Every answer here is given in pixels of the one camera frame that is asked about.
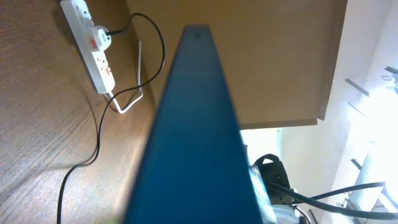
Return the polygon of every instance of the blue panel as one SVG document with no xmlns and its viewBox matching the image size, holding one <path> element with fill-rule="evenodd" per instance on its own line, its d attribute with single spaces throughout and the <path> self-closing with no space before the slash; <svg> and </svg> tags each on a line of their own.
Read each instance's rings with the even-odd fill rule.
<svg viewBox="0 0 398 224">
<path fill-rule="evenodd" d="M 262 223 L 207 25 L 183 32 L 125 223 Z"/>
</svg>

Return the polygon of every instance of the power outlet socket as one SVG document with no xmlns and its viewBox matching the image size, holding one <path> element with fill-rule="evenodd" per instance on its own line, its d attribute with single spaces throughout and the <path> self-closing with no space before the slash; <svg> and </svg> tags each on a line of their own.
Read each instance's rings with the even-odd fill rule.
<svg viewBox="0 0 398 224">
<path fill-rule="evenodd" d="M 94 22 L 86 2 L 84 0 L 62 0 L 60 4 L 97 92 L 111 92 L 115 82 L 105 53 L 103 50 L 95 52 L 90 50 L 90 48 L 97 48 L 97 45 L 92 32 Z"/>
</svg>

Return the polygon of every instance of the plug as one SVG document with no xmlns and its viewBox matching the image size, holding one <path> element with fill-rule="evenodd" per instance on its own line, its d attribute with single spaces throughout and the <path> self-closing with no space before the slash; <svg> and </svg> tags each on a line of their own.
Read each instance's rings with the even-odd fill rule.
<svg viewBox="0 0 398 224">
<path fill-rule="evenodd" d="M 88 48 L 91 52 L 106 50 L 112 42 L 110 35 L 106 35 L 109 30 L 104 26 L 94 26 L 91 28 L 92 36 Z"/>
</svg>

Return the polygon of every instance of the electrical outlet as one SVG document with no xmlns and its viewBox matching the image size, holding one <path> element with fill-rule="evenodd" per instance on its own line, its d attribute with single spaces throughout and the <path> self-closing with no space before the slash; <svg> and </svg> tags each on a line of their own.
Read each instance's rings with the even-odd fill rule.
<svg viewBox="0 0 398 224">
<path fill-rule="evenodd" d="M 103 45 L 103 43 L 96 41 L 93 35 L 95 26 L 86 2 L 83 0 L 62 0 L 60 4 L 97 92 L 111 92 L 115 85 L 114 78 L 104 50 L 100 50 L 99 44 Z M 111 41 L 110 36 L 105 37 L 104 33 L 102 35 L 101 38 L 104 38 L 104 42 L 107 43 L 104 48 L 107 48 Z"/>
</svg>

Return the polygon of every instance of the wooden surface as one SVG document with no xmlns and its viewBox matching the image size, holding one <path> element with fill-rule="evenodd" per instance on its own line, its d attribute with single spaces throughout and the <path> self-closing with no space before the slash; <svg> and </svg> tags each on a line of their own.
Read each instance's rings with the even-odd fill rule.
<svg viewBox="0 0 398 224">
<path fill-rule="evenodd" d="M 186 24 L 209 24 L 241 127 L 316 124 L 324 119 L 346 0 L 127 0 L 151 17 L 166 43 L 165 71 Z M 160 58 L 155 30 L 134 21 L 149 73 Z M 155 102 L 166 76 L 151 83 Z"/>
<path fill-rule="evenodd" d="M 0 5 L 0 223 L 55 223 L 63 176 L 93 153 L 105 99 L 91 84 L 59 1 Z M 88 5 L 94 22 L 108 29 L 128 20 L 123 0 Z M 121 34 L 106 51 L 114 93 L 136 85 L 136 46 L 131 33 Z M 145 88 L 123 115 L 108 110 L 98 160 L 67 182 L 64 223 L 104 223 L 123 213 L 154 112 L 150 94 Z"/>
</svg>

